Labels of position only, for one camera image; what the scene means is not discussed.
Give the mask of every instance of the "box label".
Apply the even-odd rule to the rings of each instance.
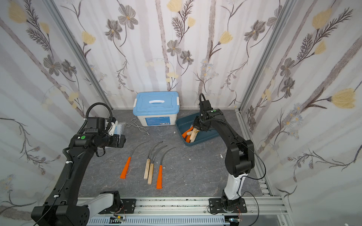
[[[145,118],[147,125],[169,125],[170,117]]]

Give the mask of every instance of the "blue lid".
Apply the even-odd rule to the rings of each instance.
[[[171,115],[180,110],[178,93],[175,91],[144,92],[137,94],[133,114],[143,115]]]

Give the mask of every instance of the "mounting plate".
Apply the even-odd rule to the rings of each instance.
[[[125,213],[134,213],[135,207],[136,207],[136,199],[121,199],[124,207],[122,210],[125,211]]]
[[[247,206],[245,204],[244,199],[240,199],[240,205],[238,205],[241,213],[247,213]],[[210,213],[227,213],[221,203],[221,199],[209,199],[209,209]],[[235,209],[232,213],[239,213],[237,209]]]

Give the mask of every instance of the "teal tray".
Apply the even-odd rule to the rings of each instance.
[[[179,118],[179,119],[176,120],[177,131],[178,131],[179,135],[181,136],[181,139],[184,141],[184,144],[186,146],[194,146],[196,144],[205,142],[207,140],[210,140],[212,138],[215,138],[215,137],[219,136],[219,133],[216,130],[212,129],[211,131],[206,131],[206,132],[205,131],[200,131],[197,134],[195,141],[192,142],[192,143],[187,143],[185,141],[185,139],[183,139],[182,134],[184,132],[186,132],[188,129],[190,129],[190,126],[194,122],[195,117],[197,115],[199,115],[199,114],[200,113],[195,113],[195,114],[188,115],[186,117]]]

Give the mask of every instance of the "gray marble surface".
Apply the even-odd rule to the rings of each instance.
[[[178,118],[196,112],[198,110],[180,110]],[[223,112],[230,125],[241,134],[235,111],[223,110]],[[114,110],[113,114],[119,122],[130,122],[132,118],[136,118],[132,110]],[[221,137],[188,147],[183,144],[175,125],[146,127],[146,129],[150,136],[140,132],[136,127],[125,128],[123,133],[127,141],[124,148],[106,148],[106,154],[100,158],[94,155],[85,172],[79,197],[94,197],[102,191],[110,190],[118,190],[123,197],[221,196],[228,177],[224,164],[226,145]],[[149,142],[135,150],[126,179],[120,179],[129,152],[144,141]],[[148,185],[147,180],[143,179],[150,146],[159,141],[168,145],[167,148],[177,147],[169,151],[163,160],[162,189],[156,189],[156,182],[159,161],[162,157],[160,153],[163,151],[156,156],[152,184]],[[254,169],[249,176],[256,177]],[[257,180],[246,178],[242,189],[242,192],[244,191],[262,196]]]

